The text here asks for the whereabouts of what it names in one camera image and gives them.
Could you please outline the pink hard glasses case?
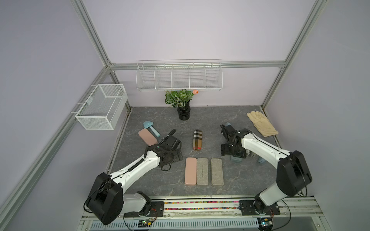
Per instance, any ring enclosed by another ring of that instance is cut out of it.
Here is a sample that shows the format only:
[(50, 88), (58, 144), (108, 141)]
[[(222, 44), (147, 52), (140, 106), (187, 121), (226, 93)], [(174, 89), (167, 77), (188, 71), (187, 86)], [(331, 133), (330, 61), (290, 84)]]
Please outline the pink hard glasses case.
[(149, 146), (158, 143), (157, 138), (146, 128), (138, 132), (139, 137)]

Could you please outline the blue case orange lining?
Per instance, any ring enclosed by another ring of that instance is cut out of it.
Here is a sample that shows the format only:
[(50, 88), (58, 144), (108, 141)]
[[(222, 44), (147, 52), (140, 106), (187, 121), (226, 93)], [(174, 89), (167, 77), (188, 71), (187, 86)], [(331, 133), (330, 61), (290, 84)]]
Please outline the blue case orange lining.
[(258, 163), (259, 164), (263, 164), (263, 163), (265, 163), (266, 162), (266, 160), (264, 159), (264, 158), (258, 158)]

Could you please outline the plaid beige glasses case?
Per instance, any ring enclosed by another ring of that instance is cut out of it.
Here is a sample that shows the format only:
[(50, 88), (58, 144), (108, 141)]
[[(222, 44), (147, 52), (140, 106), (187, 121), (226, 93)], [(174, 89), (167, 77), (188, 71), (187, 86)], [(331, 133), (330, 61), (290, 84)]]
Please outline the plaid beige glasses case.
[(195, 130), (193, 132), (193, 149), (196, 151), (201, 150), (202, 148), (202, 131)]

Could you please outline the grey case mint lining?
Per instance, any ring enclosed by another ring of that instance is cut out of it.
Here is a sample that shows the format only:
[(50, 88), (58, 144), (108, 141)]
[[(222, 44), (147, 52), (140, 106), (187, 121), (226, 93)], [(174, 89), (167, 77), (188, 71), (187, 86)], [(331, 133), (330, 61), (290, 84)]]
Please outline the grey case mint lining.
[(212, 175), (212, 185), (213, 186), (223, 186), (224, 185), (222, 159), (220, 158), (211, 159), (211, 175)]

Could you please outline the pink case black sunglasses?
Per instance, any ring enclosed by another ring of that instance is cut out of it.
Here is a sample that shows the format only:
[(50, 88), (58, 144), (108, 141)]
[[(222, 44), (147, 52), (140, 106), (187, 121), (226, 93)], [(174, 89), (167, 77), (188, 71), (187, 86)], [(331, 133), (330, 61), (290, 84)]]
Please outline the pink case black sunglasses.
[(188, 157), (186, 159), (185, 185), (195, 186), (197, 184), (197, 159)]

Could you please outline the mint case blue glasses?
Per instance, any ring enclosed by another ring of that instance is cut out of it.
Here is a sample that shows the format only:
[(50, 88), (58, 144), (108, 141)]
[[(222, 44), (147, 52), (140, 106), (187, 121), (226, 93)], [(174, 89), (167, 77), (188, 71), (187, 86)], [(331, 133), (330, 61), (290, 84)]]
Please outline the mint case blue glasses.
[(233, 162), (236, 162), (236, 163), (240, 163), (240, 162), (243, 161), (242, 158), (240, 158), (240, 157), (234, 157), (234, 156), (231, 156), (230, 157), (230, 160), (233, 161)]

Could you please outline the grey mint case red sunglasses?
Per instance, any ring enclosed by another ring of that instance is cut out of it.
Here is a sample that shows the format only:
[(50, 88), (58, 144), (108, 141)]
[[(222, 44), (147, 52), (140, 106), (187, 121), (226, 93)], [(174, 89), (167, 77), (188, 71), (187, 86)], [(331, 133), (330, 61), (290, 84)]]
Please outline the grey mint case red sunglasses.
[(197, 185), (206, 186), (209, 184), (208, 159), (197, 159)]

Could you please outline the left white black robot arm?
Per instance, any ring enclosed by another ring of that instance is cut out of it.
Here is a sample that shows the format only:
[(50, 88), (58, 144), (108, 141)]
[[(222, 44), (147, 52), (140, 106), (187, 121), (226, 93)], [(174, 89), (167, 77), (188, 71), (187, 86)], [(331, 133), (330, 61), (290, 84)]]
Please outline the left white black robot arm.
[(144, 154), (126, 167), (99, 174), (83, 204), (84, 211), (94, 214), (104, 225), (119, 215), (150, 215), (154, 211), (151, 198), (144, 192), (127, 194), (126, 191), (149, 171), (155, 168), (169, 171), (173, 163), (183, 160), (182, 143), (175, 133), (173, 129), (159, 143), (147, 145)]

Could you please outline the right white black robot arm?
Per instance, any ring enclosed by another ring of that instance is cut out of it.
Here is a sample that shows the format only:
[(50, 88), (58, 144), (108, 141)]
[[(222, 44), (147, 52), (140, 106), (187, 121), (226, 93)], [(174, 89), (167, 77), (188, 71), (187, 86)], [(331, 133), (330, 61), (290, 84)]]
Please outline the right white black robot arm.
[(256, 154), (270, 163), (276, 170), (276, 181), (261, 191), (252, 203), (252, 208), (259, 215), (268, 213), (277, 202), (307, 191), (313, 178), (304, 155), (299, 151), (290, 152), (272, 145), (248, 129), (235, 130), (230, 124), (221, 124), (221, 134), (226, 144), (221, 145), (221, 155), (246, 158)]

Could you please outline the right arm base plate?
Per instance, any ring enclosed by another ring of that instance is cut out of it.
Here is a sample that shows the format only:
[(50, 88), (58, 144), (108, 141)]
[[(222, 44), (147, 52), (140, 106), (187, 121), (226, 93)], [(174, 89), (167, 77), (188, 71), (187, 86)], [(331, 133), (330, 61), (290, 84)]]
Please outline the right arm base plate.
[(259, 200), (240, 200), (238, 209), (243, 216), (273, 216), (280, 215), (280, 209), (277, 203), (266, 206)]

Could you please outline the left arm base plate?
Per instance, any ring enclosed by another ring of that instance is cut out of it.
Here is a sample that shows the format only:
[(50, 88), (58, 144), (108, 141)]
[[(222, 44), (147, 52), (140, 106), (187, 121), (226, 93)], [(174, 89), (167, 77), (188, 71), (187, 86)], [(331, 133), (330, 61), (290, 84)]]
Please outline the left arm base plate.
[(126, 218), (138, 218), (138, 217), (163, 217), (164, 214), (164, 202), (163, 201), (151, 201), (150, 204), (145, 205), (140, 212), (128, 212), (124, 216)]

